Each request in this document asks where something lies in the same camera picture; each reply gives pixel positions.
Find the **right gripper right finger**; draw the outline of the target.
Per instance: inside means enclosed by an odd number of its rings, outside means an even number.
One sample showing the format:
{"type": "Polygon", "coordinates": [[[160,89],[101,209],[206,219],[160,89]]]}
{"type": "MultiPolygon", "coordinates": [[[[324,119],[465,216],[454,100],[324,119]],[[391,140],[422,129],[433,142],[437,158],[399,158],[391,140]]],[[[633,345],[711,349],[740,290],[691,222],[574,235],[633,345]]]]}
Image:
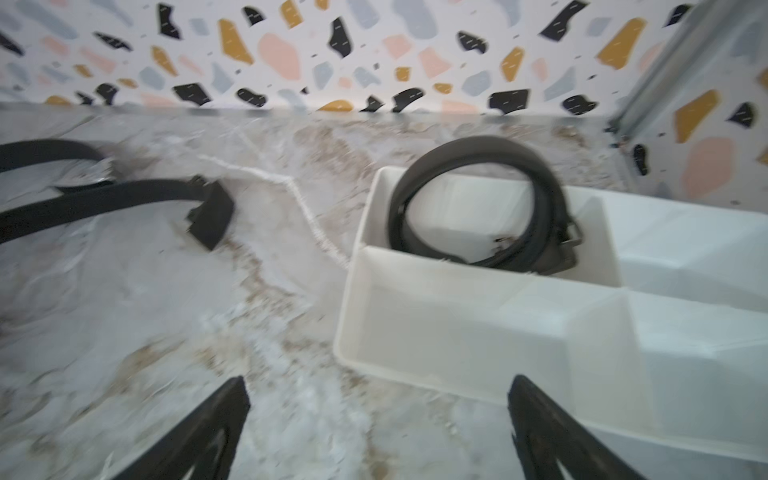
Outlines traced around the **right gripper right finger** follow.
{"type": "Polygon", "coordinates": [[[642,477],[528,377],[515,376],[507,403],[512,440],[527,479],[642,477]]]}

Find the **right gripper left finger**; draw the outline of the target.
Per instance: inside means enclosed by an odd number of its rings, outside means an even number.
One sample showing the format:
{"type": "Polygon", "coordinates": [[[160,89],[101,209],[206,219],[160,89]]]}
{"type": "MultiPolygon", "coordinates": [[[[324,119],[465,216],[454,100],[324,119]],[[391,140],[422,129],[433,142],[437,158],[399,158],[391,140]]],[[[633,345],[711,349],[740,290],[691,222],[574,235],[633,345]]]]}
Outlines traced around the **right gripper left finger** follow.
{"type": "Polygon", "coordinates": [[[249,410],[244,378],[228,379],[116,478],[227,479],[249,410]]]}

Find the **long black belt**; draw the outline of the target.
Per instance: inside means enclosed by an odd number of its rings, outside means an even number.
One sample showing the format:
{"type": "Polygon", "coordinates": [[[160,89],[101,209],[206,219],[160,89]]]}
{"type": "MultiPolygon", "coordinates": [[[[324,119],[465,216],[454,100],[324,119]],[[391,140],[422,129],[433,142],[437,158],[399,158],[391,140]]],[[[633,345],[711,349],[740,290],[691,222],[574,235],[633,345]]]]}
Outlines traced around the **long black belt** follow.
{"type": "Polygon", "coordinates": [[[90,161],[92,165],[63,177],[53,187],[61,193],[75,193],[121,182],[113,158],[77,141],[38,139],[1,145],[1,172],[57,161],[90,161]]]}
{"type": "Polygon", "coordinates": [[[198,201],[190,210],[189,234],[212,251],[223,239],[235,201],[218,181],[190,179],[138,180],[26,204],[1,213],[3,243],[53,227],[140,205],[166,201],[198,201]]]}

